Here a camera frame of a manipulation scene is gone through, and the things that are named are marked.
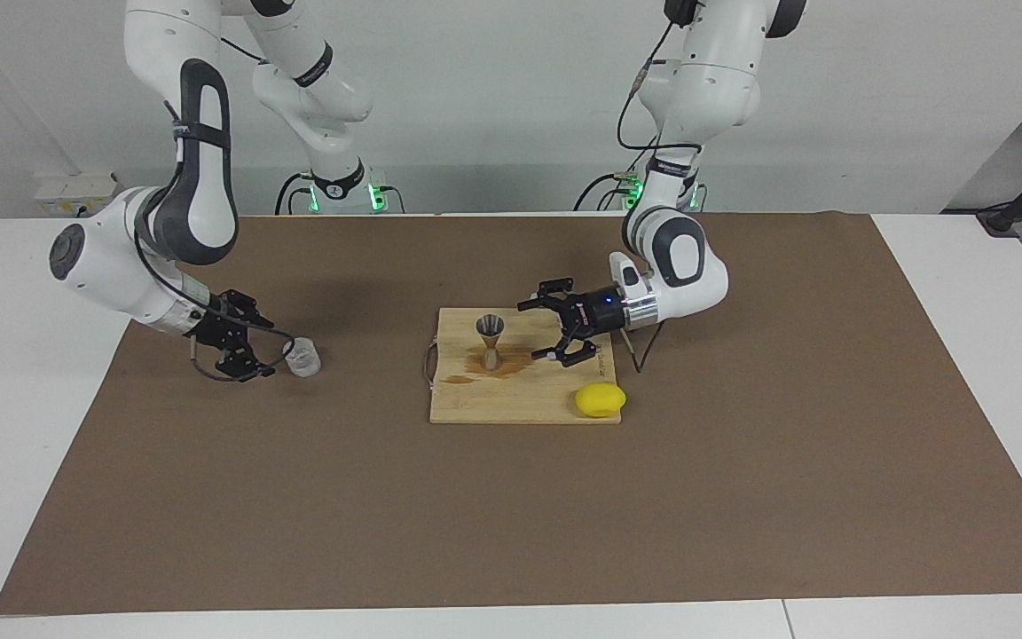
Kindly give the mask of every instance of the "brown paper mat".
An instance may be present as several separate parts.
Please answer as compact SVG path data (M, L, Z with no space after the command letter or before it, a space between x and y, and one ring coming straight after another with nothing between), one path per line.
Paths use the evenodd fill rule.
M620 426L429 425L437 309L603 286L617 226L244 219L199 276L324 372L131 325L0 614L1022 592L1022 481L863 216L706 216L730 298L617 340Z

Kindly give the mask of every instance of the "white table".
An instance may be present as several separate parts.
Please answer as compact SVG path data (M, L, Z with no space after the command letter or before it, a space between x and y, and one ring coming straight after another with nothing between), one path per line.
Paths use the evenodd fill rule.
M876 221L1022 473L1022 246L970 218ZM46 272L64 224L0 221L0 589L125 331ZM1007 638L1022 636L1022 595L0 619L3 638L400 635Z

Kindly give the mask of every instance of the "electrical socket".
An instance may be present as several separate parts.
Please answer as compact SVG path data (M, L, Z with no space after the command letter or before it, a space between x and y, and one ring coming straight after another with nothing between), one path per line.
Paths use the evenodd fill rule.
M41 178L34 199L50 218L89 218L125 189L117 175Z

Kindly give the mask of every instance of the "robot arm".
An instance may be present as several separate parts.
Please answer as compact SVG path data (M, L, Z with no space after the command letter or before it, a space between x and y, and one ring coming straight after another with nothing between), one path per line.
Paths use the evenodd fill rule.
M349 130L369 118L373 91L320 36L323 24L311 3L276 4L246 18L272 62L254 70L256 96L299 137L313 190L326 211L376 212L381 206L372 187L373 170L353 149Z
M215 264L239 235L231 187L231 112L219 60L219 0L129 0L125 57L173 117L172 182L137 212L151 252L195 266Z
M125 54L135 76L157 91L173 117L176 171L168 186L126 191L94 218L68 226L50 252L54 278L86 299L155 330L217 348L216 368L226 375L220 380L273 373L252 352L250 330L289 339L279 361L297 346L259 315L250 296L214 294L176 266L219 262L238 236L231 113L215 65L220 20L225 12L262 11L271 4L283 3L129 0ZM198 367L194 353L191 360Z
M592 359L592 336L633 330L685 317L721 304L728 294L728 268L714 255L701 224L678 202L695 177L703 145L743 125L759 105L756 82L766 37L794 31L806 0L666 0L669 21L685 26L681 59L650 60L636 94L660 131L642 196L622 225L625 247L644 260L644 272L629 255L609 255L613 285L574 294L573 280L543 282L520 311L544 307L559 313L562 339L535 353L565 367ZM567 353L573 339L580 351Z

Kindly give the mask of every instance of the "yellow lemon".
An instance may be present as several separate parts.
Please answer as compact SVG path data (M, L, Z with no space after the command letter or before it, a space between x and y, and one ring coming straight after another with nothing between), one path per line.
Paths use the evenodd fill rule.
M574 403L588 417L611 417L625 405L625 392L609 381L588 384L574 394Z

